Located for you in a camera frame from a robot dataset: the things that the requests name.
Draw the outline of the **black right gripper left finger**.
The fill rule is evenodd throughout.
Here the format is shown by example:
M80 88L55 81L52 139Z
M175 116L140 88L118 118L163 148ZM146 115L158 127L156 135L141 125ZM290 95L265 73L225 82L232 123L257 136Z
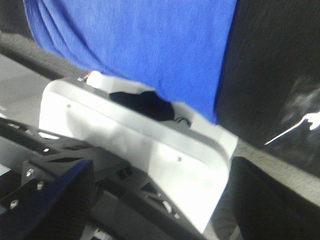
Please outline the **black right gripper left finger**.
M0 238L2 240L79 240L93 204L94 165L89 159L68 163L52 175L20 183L9 170L0 176Z

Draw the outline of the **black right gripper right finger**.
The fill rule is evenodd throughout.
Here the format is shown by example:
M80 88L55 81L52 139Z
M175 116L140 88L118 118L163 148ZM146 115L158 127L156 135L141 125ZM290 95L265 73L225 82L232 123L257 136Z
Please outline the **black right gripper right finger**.
M244 157L231 163L231 205L246 240L318 240L320 208Z

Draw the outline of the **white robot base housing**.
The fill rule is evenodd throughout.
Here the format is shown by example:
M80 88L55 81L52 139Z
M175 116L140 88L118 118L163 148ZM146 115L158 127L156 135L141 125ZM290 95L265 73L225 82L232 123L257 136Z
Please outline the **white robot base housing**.
M111 99L149 87L93 71L87 79L51 81L40 104L39 128L104 148L144 171L199 233L227 184L238 138L175 103L175 120L156 121Z

